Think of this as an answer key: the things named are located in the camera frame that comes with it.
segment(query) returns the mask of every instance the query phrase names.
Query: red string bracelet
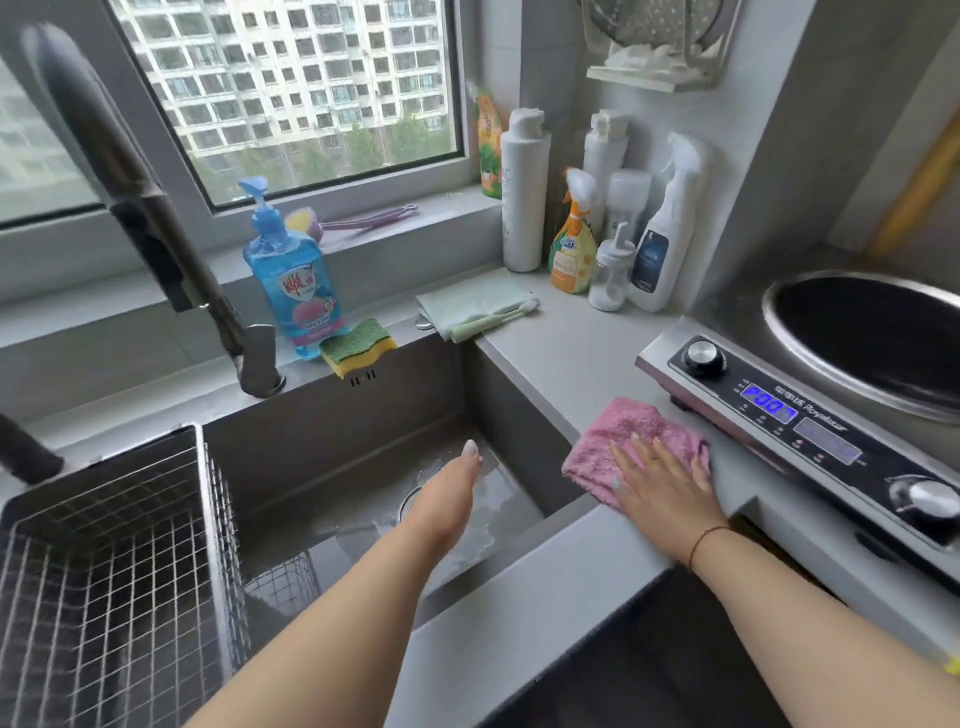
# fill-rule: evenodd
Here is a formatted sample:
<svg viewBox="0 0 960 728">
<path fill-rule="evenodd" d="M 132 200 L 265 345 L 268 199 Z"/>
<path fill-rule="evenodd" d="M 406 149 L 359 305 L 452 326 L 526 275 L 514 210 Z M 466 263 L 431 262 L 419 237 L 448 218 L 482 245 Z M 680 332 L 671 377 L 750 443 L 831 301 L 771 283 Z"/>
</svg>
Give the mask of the red string bracelet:
<svg viewBox="0 0 960 728">
<path fill-rule="evenodd" d="M 730 528 L 728 525 L 715 525 L 713 528 L 708 528 L 706 531 L 700 534 L 700 538 L 697 539 L 697 543 L 694 544 L 693 548 L 690 550 L 690 558 L 686 560 L 686 570 L 693 572 L 693 557 L 697 553 L 697 548 L 700 547 L 700 544 L 703 542 L 703 540 L 707 536 L 709 536 L 711 533 L 713 533 L 713 531 L 723 531 L 723 530 L 733 531 L 733 529 Z"/>
</svg>

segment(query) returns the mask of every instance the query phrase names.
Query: bottle label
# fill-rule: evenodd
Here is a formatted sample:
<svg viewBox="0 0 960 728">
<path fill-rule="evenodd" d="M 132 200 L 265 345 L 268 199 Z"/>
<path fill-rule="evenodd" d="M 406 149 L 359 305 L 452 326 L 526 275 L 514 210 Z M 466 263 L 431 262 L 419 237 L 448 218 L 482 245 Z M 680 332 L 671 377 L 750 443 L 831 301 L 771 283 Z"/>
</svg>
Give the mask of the bottle label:
<svg viewBox="0 0 960 728">
<path fill-rule="evenodd" d="M 663 235 L 647 231 L 643 240 L 640 241 L 640 250 L 634 260 L 634 271 L 631 273 L 630 283 L 647 293 L 656 291 L 669 247 L 670 241 Z"/>
</svg>

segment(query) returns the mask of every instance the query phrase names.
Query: pull-down faucet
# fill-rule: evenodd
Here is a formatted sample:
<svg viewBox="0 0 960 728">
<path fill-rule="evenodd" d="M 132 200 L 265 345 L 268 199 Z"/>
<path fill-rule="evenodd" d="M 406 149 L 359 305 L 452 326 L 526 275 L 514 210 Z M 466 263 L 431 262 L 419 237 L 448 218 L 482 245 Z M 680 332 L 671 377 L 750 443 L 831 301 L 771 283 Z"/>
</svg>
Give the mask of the pull-down faucet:
<svg viewBox="0 0 960 728">
<path fill-rule="evenodd" d="M 76 43 L 51 25 L 30 26 L 22 40 L 36 79 L 60 117 L 57 126 L 73 136 L 95 178 L 93 186 L 106 192 L 109 211 L 174 310 L 206 308 L 244 392 L 261 399 L 279 392 L 285 379 L 276 370 L 274 327 L 244 326 Z"/>
</svg>

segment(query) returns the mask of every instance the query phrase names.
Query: pink cloth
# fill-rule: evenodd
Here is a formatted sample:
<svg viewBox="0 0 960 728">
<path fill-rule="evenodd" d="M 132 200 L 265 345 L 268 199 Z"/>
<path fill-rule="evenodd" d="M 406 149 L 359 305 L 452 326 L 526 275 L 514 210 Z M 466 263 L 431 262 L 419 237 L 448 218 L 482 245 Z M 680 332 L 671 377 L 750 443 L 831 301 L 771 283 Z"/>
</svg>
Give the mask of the pink cloth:
<svg viewBox="0 0 960 728">
<path fill-rule="evenodd" d="M 620 469 L 610 452 L 610 440 L 636 460 L 630 445 L 633 432 L 647 442 L 659 437 L 688 468 L 693 458 L 699 457 L 709 473 L 710 453 L 703 437 L 665 420 L 652 404 L 617 397 L 573 446 L 564 461 L 564 476 L 593 494 L 601 503 L 620 510 L 612 487 L 613 477 L 620 474 Z"/>
</svg>

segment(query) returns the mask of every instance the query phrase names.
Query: sink basin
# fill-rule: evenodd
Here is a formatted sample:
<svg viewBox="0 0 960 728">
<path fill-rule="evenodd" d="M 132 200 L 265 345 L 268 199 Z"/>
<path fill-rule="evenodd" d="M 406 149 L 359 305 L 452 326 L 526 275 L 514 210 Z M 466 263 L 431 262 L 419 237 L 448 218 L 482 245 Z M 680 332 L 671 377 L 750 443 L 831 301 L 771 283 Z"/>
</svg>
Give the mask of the sink basin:
<svg viewBox="0 0 960 728">
<path fill-rule="evenodd" d="M 485 458 L 473 511 L 430 576 L 418 624 L 595 505 L 561 476 L 565 437 L 476 345 L 436 335 L 204 435 L 233 499 L 254 651 L 395 527 L 467 439 Z"/>
</svg>

